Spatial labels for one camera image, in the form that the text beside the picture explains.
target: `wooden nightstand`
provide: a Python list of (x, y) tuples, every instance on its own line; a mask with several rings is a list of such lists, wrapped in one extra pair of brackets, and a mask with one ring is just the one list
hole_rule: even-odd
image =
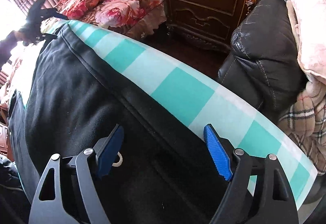
[(167, 28), (192, 44), (228, 52), (233, 31), (257, 0), (166, 0)]

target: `silver screw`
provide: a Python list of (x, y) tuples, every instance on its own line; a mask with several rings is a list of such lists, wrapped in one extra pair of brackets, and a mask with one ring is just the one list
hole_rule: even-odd
[(55, 153), (51, 156), (51, 160), (57, 160), (60, 158), (60, 154), (59, 153)]
[(244, 154), (244, 151), (243, 151), (243, 149), (236, 149), (235, 154), (241, 156)]
[(276, 159), (277, 159), (277, 157), (276, 157), (275, 154), (270, 154), (270, 155), (269, 155), (269, 158), (270, 158), (271, 160), (276, 160)]
[(85, 155), (91, 155), (93, 153), (93, 149), (92, 148), (87, 148), (84, 150), (84, 154)]

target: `drawer handle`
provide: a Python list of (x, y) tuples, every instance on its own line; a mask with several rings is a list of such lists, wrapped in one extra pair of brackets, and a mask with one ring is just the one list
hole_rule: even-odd
[(195, 20), (195, 23), (196, 23), (197, 25), (200, 25), (200, 26), (209, 25), (209, 23), (206, 23), (206, 22), (204, 22), (203, 24), (198, 23), (198, 19), (196, 19), (196, 18), (191, 18), (191, 19), (192, 19), (192, 20)]

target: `plaid blanket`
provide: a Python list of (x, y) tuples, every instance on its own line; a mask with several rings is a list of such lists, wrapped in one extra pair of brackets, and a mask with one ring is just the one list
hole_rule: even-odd
[[(298, 23), (291, 1), (287, 1), (289, 19), (297, 46)], [(306, 89), (279, 119), (278, 127), (307, 155), (319, 175), (326, 173), (326, 85), (318, 77), (307, 76)]]

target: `dark wooden floor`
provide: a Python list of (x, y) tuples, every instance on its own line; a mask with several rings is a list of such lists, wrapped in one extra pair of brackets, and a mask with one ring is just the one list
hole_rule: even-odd
[(152, 36), (146, 37), (143, 42), (182, 61), (212, 79), (217, 77), (217, 72), (227, 56), (225, 53), (203, 50), (191, 46), (191, 44), (187, 43), (177, 34), (169, 38), (165, 23), (161, 24), (155, 30), (155, 33)]

